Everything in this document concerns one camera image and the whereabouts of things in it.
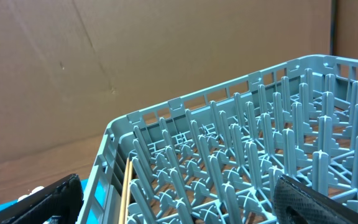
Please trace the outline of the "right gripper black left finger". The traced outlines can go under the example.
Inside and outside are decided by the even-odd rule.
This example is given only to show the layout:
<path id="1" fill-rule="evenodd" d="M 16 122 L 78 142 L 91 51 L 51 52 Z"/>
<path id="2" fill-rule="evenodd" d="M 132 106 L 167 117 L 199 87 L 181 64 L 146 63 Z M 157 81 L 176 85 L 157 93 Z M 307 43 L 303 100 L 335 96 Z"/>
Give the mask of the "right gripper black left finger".
<path id="1" fill-rule="evenodd" d="M 70 174 L 1 210 L 0 224 L 75 224 L 83 197 L 78 174 Z"/>

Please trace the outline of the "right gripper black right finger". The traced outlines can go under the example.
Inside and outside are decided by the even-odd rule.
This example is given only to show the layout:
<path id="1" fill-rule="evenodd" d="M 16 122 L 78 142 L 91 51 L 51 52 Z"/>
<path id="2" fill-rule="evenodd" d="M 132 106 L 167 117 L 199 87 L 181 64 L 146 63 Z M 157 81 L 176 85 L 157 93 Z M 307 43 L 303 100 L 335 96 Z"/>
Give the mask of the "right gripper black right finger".
<path id="1" fill-rule="evenodd" d="M 273 193 L 273 210 L 280 224 L 358 223 L 357 212 L 287 175 L 280 175 L 276 181 Z"/>

